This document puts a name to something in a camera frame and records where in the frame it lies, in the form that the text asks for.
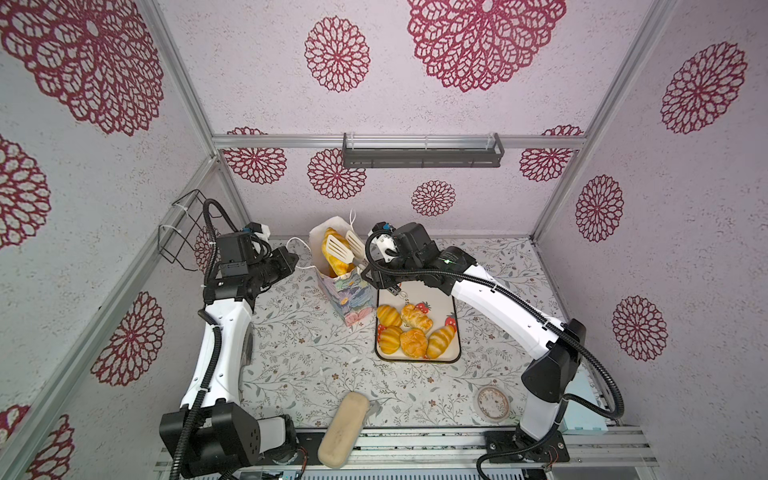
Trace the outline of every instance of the paper bag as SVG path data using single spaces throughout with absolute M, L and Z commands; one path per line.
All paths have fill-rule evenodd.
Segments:
M 317 283 L 347 326 L 367 322 L 376 310 L 376 289 L 362 279 L 359 268 L 336 278 L 329 276 L 331 266 L 323 256 L 323 238 L 329 228 L 342 237 L 352 229 L 341 217 L 333 217 L 310 231 L 310 250 L 312 263 L 317 267 Z

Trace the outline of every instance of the small round dish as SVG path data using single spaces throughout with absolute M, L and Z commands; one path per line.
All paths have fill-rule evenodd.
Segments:
M 504 422 L 509 418 L 509 398 L 496 386 L 480 387 L 475 395 L 475 411 L 486 422 Z

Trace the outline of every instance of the floral tablecloth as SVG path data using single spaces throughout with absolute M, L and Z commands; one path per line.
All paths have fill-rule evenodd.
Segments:
M 454 239 L 438 245 L 461 247 L 536 308 L 561 315 L 529 240 Z M 305 264 L 308 255 L 301 256 Z M 475 309 L 459 301 L 456 307 L 458 362 L 385 362 L 373 352 L 374 320 L 348 329 L 314 272 L 296 270 L 257 299 L 253 364 L 245 367 L 240 386 L 243 407 L 257 417 L 288 413 L 296 426 L 323 427 L 354 390 L 378 401 L 370 426 L 484 425 L 474 395 L 478 387 L 495 385 L 511 400 L 506 423 L 517 423 L 525 405 L 520 377 L 530 357 Z

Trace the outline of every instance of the red floral medallion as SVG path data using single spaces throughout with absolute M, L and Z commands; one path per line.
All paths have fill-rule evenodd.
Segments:
M 608 175 L 590 180 L 576 202 L 576 225 L 587 240 L 599 242 L 607 239 L 619 226 L 624 212 L 619 184 Z
M 304 42 L 306 66 L 323 87 L 349 91 L 368 73 L 371 58 L 366 38 L 344 18 L 325 17 L 315 24 Z
M 411 196 L 411 206 L 421 215 L 436 217 L 453 206 L 456 192 L 447 182 L 430 180 L 419 185 Z
M 616 305 L 614 335 L 621 349 L 638 360 L 653 360 L 667 346 L 667 323 L 647 298 L 628 296 Z
M 214 227 L 214 232 L 218 236 L 219 230 Z M 210 252 L 213 251 L 214 246 L 210 244 L 210 237 L 208 232 L 203 229 L 197 234 L 194 240 L 194 259 L 197 263 L 197 267 L 201 272 L 205 271 L 205 267 L 208 265 L 210 259 Z
M 74 453 L 72 435 L 74 429 L 69 425 L 69 415 L 62 415 L 56 428 L 48 434 L 43 448 L 27 468 L 25 480 L 61 480 L 69 472 L 69 462 Z
M 266 135 L 257 128 L 239 127 L 229 135 Z M 271 184 L 286 173 L 282 148 L 230 148 L 222 151 L 232 171 L 255 184 Z
M 315 190 L 337 200 L 354 197 L 366 184 L 366 169 L 345 168 L 338 148 L 317 152 L 306 174 Z
M 724 41 L 696 53 L 667 86 L 661 120 L 676 134 L 701 130 L 739 96 L 745 71 L 744 52 L 736 44 Z
M 51 211 L 50 196 L 35 159 L 0 135 L 0 249 L 35 236 Z
M 408 0 L 414 55 L 444 87 L 488 90 L 549 43 L 565 0 Z
M 131 0 L 0 0 L 0 32 L 77 120 L 133 135 L 159 115 L 163 70 Z
M 28 411 L 29 405 L 14 405 L 4 412 L 0 412 L 0 449 L 11 438 L 16 426 Z
M 544 135 L 581 135 L 584 132 L 573 125 L 558 125 L 544 132 Z M 560 177 L 574 151 L 570 148 L 527 148 L 520 157 L 520 171 L 523 176 L 537 182 Z
M 122 385 L 134 382 L 149 370 L 163 346 L 165 319 L 157 300 L 141 292 L 133 308 L 125 314 L 91 373 L 99 383 Z

